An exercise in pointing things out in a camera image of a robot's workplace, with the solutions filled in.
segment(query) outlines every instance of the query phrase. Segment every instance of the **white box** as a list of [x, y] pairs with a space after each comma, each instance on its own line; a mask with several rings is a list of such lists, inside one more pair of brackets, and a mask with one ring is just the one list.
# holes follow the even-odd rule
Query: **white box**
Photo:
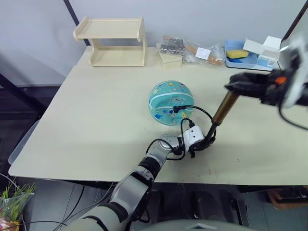
[[279, 49], [281, 38], [268, 36], [263, 44], [246, 38], [243, 49], [259, 54], [257, 64], [267, 68], [273, 68], [280, 56]]

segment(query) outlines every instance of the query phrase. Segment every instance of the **gray wall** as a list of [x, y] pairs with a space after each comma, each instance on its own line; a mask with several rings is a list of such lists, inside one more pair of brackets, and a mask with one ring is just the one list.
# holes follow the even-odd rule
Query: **gray wall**
[[[292, 36], [296, 36], [297, 34], [302, 35], [305, 38], [306, 43], [308, 44], [308, 11], [306, 11], [303, 14], [302, 18], [299, 20], [298, 24], [296, 25], [296, 27], [292, 31], [290, 37], [287, 40], [282, 42], [281, 47], [288, 45]], [[288, 66], [288, 64], [286, 63], [286, 61], [284, 59], [284, 56], [281, 56], [279, 61], [282, 64], [282, 66], [284, 66], [284, 67]]]
[[70, 0], [81, 21], [144, 16], [149, 46], [175, 35], [203, 46], [226, 39], [282, 38], [306, 0]]
[[60, 85], [86, 47], [62, 0], [1, 0], [0, 21], [0, 73], [19, 86]]
[[[144, 16], [149, 46], [162, 35], [209, 46], [283, 37], [305, 0], [70, 0], [81, 21]], [[0, 2], [0, 73], [19, 86], [60, 85], [82, 55], [62, 0]]]

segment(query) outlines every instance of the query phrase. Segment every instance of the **wooden shelf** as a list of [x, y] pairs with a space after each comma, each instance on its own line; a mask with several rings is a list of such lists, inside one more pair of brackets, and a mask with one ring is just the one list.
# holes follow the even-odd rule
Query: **wooden shelf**
[[77, 39], [139, 39], [140, 19], [84, 19], [78, 26]]
[[143, 49], [138, 46], [112, 46], [100, 48], [93, 66], [143, 66]]
[[[138, 19], [84, 18], [74, 30], [77, 41], [89, 39], [92, 66], [145, 66], [147, 43], [143, 17]], [[102, 46], [99, 39], [137, 39], [142, 46]]]

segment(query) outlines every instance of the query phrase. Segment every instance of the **black wire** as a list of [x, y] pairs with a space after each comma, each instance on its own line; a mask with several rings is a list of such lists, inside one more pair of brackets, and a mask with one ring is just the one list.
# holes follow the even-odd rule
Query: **black wire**
[[148, 148], [146, 149], [146, 154], [148, 153], [148, 151], [149, 151], [149, 149], [150, 149], [150, 147], [152, 146], [152, 144], [154, 143], [154, 142], [156, 142], [156, 141], [161, 141], [161, 142], [164, 142], [166, 145], [168, 145], [169, 146], [169, 148], [174, 152], [174, 148], [171, 146], [171, 144], [170, 143], [168, 143], [167, 141], [165, 141], [165, 140], [163, 140], [163, 139], [155, 139], [155, 140], [153, 140], [150, 144], [149, 144], [149, 146], [148, 146]]
[[[96, 205], [100, 204], [101, 202], [103, 202], [103, 200], [106, 199], [106, 198], [110, 195], [110, 193], [112, 193], [112, 191], [113, 191], [113, 190], [110, 190], [108, 193], [106, 193], [105, 196], [104, 196], [101, 200], [99, 200], [98, 202], [96, 202], [94, 206], [96, 206]], [[68, 222], [72, 217], [74, 217], [75, 215], [77, 215], [79, 212], [76, 212], [76, 213], [74, 213], [71, 217], [66, 218], [66, 219], [64, 220], [64, 223]]]
[[189, 118], [184, 118], [181, 120], [181, 136], [182, 136], [182, 143], [184, 147], [183, 155], [180, 158], [167, 158], [167, 160], [182, 160], [185, 157], [186, 154], [186, 147], [185, 147], [185, 141], [184, 141], [184, 133], [183, 133], [183, 121], [188, 120], [190, 123], [192, 123], [192, 120]]
[[127, 222], [124, 231], [129, 231], [130, 230], [130, 226], [131, 226], [131, 220], [129, 222]]
[[150, 214], [149, 214], [149, 211], [148, 211], [147, 208], [145, 209], [145, 213], [146, 213], [146, 216], [147, 216], [148, 219], [147, 220], [139, 219], [139, 221], [142, 222], [142, 223], [149, 223], [150, 222]]
[[294, 123], [293, 121], [287, 119], [287, 118], [284, 116], [284, 114], [282, 114], [282, 103], [280, 103], [279, 106], [278, 106], [278, 113], [279, 113], [280, 117], [281, 117], [285, 122], [287, 122], [287, 123], [289, 123], [289, 124], [291, 124], [291, 125], [293, 125], [293, 126], [295, 126], [295, 127], [297, 127], [297, 128], [301, 128], [301, 129], [306, 130], [306, 131], [308, 130], [307, 127], [305, 127], [305, 126], [303, 126], [303, 125], [300, 125], [300, 124], [297, 124], [297, 123]]
[[78, 198], [74, 208], [72, 209], [72, 211], [68, 214], [68, 216], [65, 219], [62, 220], [63, 223], [65, 223], [65, 222], [67, 222], [69, 220], [68, 218], [70, 217], [70, 215], [72, 215], [73, 211], [76, 209], [76, 207], [77, 207], [77, 205], [78, 205], [78, 203], [79, 203], [79, 201], [80, 201], [80, 199], [82, 197], [82, 194], [83, 194], [84, 190], [85, 190], [85, 186], [82, 187], [82, 190], [81, 190], [81, 193], [79, 195], [79, 198]]
[[[183, 105], [181, 107], [190, 107], [190, 108], [195, 108], [195, 109], [198, 109], [200, 111], [202, 111], [203, 113], [205, 113], [211, 120], [213, 119], [213, 117], [210, 115], [209, 112], [207, 112], [206, 110], [204, 110], [203, 108], [201, 107], [198, 107], [198, 106], [195, 106], [195, 105]], [[213, 137], [215, 138], [216, 137], [216, 130], [214, 131], [214, 134], [213, 134]]]
[[300, 125], [300, 124], [297, 124], [297, 123], [294, 123], [293, 121], [287, 119], [287, 118], [284, 116], [284, 114], [282, 114], [282, 103], [283, 103], [283, 101], [284, 101], [284, 97], [285, 97], [285, 95], [286, 95], [286, 93], [287, 93], [287, 91], [288, 91], [290, 85], [291, 85], [291, 78], [287, 78], [287, 82], [286, 82], [285, 87], [284, 87], [284, 89], [283, 89], [283, 91], [282, 91], [281, 98], [280, 98], [280, 101], [279, 101], [279, 104], [278, 104], [278, 113], [279, 113], [280, 117], [281, 117], [285, 122], [287, 122], [288, 124], [291, 124], [291, 125], [293, 125], [293, 126], [295, 126], [295, 127], [297, 127], [297, 128], [301, 128], [301, 129], [307, 131], [307, 130], [308, 130], [307, 127], [305, 127], [305, 126], [303, 126], [303, 125]]
[[18, 226], [21, 226], [21, 225], [28, 225], [28, 224], [32, 224], [32, 223], [57, 223], [57, 224], [61, 224], [61, 225], [67, 226], [66, 224], [64, 224], [62, 222], [58, 222], [58, 221], [41, 220], [41, 221], [32, 221], [32, 222], [21, 223], [19, 225], [11, 226], [11, 227], [8, 227], [8, 228], [2, 229], [2, 230], [8, 230], [8, 229], [15, 228], [15, 227], [18, 227]]
[[77, 205], [78, 205], [79, 202], [80, 202], [80, 199], [81, 199], [81, 197], [82, 197], [82, 194], [83, 194], [84, 190], [85, 190], [85, 186], [82, 187], [81, 193], [80, 193], [80, 195], [79, 195], [79, 198], [78, 198], [78, 200], [77, 200], [77, 202], [76, 202], [74, 208], [73, 208], [72, 211], [68, 214], [68, 216], [67, 216], [64, 220], [62, 220], [62, 222], [64, 222], [66, 219], [69, 218], [70, 215], [72, 215], [73, 211], [76, 209]]

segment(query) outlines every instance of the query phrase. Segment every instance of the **white tabletop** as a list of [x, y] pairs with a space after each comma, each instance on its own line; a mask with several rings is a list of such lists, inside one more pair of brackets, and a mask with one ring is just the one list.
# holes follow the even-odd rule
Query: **white tabletop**
[[[92, 67], [91, 47], [63, 85], [11, 166], [13, 176], [119, 181], [143, 158], [148, 144], [179, 127], [156, 122], [148, 110], [151, 89], [177, 80], [191, 90], [195, 105], [212, 115], [226, 94], [229, 77], [242, 72], [213, 65], [164, 70], [154, 49], [146, 67]], [[293, 107], [288, 117], [307, 125], [307, 111]], [[204, 133], [209, 119], [193, 111]], [[208, 149], [181, 161], [167, 161], [157, 182], [242, 185], [307, 185], [308, 133], [283, 122], [277, 108], [240, 97]]]

